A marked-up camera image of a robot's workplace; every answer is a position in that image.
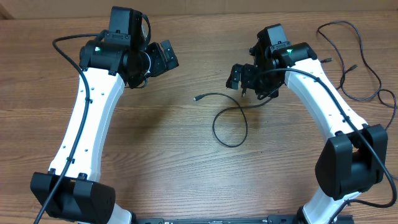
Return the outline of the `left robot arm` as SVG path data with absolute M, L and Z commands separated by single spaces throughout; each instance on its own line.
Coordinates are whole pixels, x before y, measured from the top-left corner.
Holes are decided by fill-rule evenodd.
M 46 173 L 32 176 L 30 189 L 44 214 L 77 223 L 136 223 L 116 203 L 115 190 L 100 182 L 104 142 L 116 104 L 126 88 L 177 68 L 171 43 L 151 41 L 148 17 L 114 6 L 109 27 L 88 34 L 79 62 L 78 93 L 62 144 Z

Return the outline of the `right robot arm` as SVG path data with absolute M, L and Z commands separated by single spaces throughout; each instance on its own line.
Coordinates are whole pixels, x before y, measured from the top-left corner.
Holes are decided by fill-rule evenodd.
M 386 130 L 357 115 L 326 77 L 313 49 L 288 41 L 280 24 L 261 30 L 249 53 L 254 63 L 233 65 L 226 86 L 252 89 L 259 100 L 276 98 L 286 86 L 302 101 L 325 142 L 315 165 L 315 195 L 295 215 L 271 216 L 269 223 L 352 223 L 341 211 L 387 176 Z

